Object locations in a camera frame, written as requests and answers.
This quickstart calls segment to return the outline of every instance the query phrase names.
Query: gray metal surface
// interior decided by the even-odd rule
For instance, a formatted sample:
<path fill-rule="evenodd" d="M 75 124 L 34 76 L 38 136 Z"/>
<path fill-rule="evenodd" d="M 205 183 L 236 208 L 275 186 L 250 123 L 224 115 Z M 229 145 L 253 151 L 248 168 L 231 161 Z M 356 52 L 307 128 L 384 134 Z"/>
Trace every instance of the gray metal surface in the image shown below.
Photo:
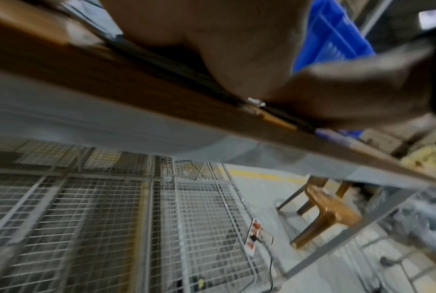
<path fill-rule="evenodd" d="M 242 249 L 248 223 L 217 164 L 1 136 L 0 158 L 0 292 L 269 282 L 261 253 Z"/>

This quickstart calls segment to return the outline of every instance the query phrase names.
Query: metal rack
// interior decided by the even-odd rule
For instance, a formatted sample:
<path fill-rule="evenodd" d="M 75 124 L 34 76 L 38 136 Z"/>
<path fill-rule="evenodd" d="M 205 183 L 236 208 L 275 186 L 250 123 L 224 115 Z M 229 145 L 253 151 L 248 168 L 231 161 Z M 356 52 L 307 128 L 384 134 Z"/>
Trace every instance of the metal rack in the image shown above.
<path fill-rule="evenodd" d="M 0 292 L 263 288 L 246 212 L 219 164 L 0 136 Z"/>

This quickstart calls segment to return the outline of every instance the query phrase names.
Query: concrete floor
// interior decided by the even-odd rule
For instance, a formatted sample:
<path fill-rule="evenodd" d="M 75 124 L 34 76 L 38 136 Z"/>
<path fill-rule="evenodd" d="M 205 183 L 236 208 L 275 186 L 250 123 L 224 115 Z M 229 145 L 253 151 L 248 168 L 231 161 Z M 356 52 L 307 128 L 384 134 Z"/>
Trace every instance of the concrete floor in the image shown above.
<path fill-rule="evenodd" d="M 334 226 L 304 249 L 294 250 L 289 244 L 290 240 L 316 218 L 318 211 L 311 209 L 303 217 L 296 214 L 297 209 L 307 201 L 304 194 L 285 206 L 280 213 L 276 212 L 275 207 L 300 188 L 307 177 L 235 165 L 228 165 L 228 169 L 258 221 L 267 232 L 274 235 L 272 246 L 284 270 L 299 263 L 344 229 L 341 225 Z M 337 186 L 336 182 L 329 181 L 326 188 L 332 192 Z M 356 208 L 353 201 L 357 197 L 353 189 L 350 189 L 345 196 L 346 202 L 353 209 Z M 386 239 L 372 242 L 381 237 Z M 370 245 L 367 248 L 360 249 L 368 243 Z M 410 251 L 414 249 L 387 239 L 385 232 L 375 225 L 362 231 L 354 240 L 335 253 L 325 256 L 286 281 L 280 292 L 368 293 L 382 284 L 385 288 L 382 292 L 436 293 L 436 270 L 413 282 L 414 288 L 408 281 L 409 278 L 435 266 L 435 263 L 423 253 L 418 252 L 407 258 L 403 262 L 403 267 L 396 265 L 383 269 L 380 266 L 380 257 L 397 259 Z"/>

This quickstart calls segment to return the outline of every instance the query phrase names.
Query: blue crate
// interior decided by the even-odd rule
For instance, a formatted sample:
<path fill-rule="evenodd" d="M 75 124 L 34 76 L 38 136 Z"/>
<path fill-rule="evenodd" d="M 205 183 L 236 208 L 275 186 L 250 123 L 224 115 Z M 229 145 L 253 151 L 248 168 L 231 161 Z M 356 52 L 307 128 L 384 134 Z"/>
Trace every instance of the blue crate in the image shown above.
<path fill-rule="evenodd" d="M 374 50 L 335 0 L 316 0 L 309 14 L 303 48 L 294 72 L 318 62 L 373 55 Z"/>

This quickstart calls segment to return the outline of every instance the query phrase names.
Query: white light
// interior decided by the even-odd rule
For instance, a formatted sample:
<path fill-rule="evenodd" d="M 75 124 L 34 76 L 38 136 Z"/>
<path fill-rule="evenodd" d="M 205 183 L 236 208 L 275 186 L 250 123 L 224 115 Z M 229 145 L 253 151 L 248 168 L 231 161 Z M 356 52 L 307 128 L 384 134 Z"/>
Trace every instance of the white light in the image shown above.
<path fill-rule="evenodd" d="M 419 12 L 419 25 L 422 30 L 436 28 L 436 9 Z"/>

